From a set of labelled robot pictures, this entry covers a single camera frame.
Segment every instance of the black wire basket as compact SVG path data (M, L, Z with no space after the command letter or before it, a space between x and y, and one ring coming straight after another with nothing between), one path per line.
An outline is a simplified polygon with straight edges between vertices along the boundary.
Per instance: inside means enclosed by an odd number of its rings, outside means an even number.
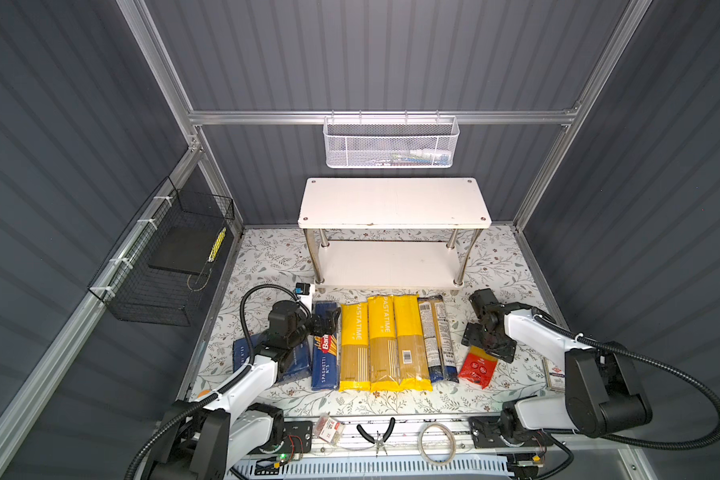
M174 189L151 219L139 220L142 226L133 245L116 259L108 256L88 290L118 320L174 326L202 323L234 241L233 221L231 198ZM211 235L208 258L197 274L150 266L176 228ZM110 262L116 266L109 282L94 285Z

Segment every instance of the red package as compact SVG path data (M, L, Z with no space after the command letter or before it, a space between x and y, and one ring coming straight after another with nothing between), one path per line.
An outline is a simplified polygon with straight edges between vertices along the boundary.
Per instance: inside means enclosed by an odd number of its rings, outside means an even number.
M490 378L494 376L497 363L498 360L484 350L471 346L458 377L480 385L480 388L484 389L490 383Z

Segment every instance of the white shelf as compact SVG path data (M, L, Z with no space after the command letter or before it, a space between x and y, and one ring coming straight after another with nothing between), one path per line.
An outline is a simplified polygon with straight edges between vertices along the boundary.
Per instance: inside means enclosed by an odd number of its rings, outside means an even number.
M301 228L488 228L474 178L309 178Z
M331 240L318 250L320 286L458 289L458 255L445 242Z

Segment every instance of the wire mesh basket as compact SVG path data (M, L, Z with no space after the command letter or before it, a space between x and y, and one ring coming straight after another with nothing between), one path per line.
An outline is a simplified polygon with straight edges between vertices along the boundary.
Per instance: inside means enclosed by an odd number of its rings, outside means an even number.
M326 117L326 163L330 168L448 168L453 165L458 122L337 122Z
M142 226L133 245L116 263L105 285L91 283L96 295L118 320L190 326L205 321L234 240L232 199L174 190ZM163 241L175 228L205 232L216 241L209 247L201 272L192 275L150 266Z

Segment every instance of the yellow pasta package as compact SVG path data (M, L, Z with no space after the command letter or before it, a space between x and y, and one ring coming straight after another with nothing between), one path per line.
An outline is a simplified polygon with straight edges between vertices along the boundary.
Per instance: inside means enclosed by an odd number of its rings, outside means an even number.
M398 330L400 388L431 392L432 382L429 380L427 350L416 295L394 298L394 322Z
M338 390L369 390L368 304L342 305L342 357Z
M400 392L398 338L392 296L368 298L368 337L371 352L371 390Z

